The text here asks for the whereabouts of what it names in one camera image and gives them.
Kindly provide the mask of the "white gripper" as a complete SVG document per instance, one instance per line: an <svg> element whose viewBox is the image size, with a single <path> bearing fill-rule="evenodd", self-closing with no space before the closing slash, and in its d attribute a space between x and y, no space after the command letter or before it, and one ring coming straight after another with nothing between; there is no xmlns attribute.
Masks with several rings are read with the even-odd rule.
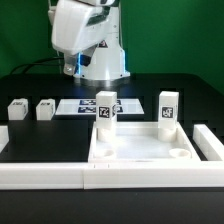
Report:
<svg viewBox="0 0 224 224"><path fill-rule="evenodd" d="M59 0L52 29L52 45L64 54L64 73L76 73L78 56L80 64L88 66L96 47L106 38L109 29L110 7L107 4L90 4L77 0Z"/></svg>

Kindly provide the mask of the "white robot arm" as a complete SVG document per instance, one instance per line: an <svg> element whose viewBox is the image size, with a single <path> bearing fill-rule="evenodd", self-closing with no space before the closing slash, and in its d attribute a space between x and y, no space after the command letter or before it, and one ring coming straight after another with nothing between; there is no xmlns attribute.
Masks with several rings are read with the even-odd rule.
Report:
<svg viewBox="0 0 224 224"><path fill-rule="evenodd" d="M128 77L120 45L120 0L48 0L53 48L64 55L64 73L76 79Z"/></svg>

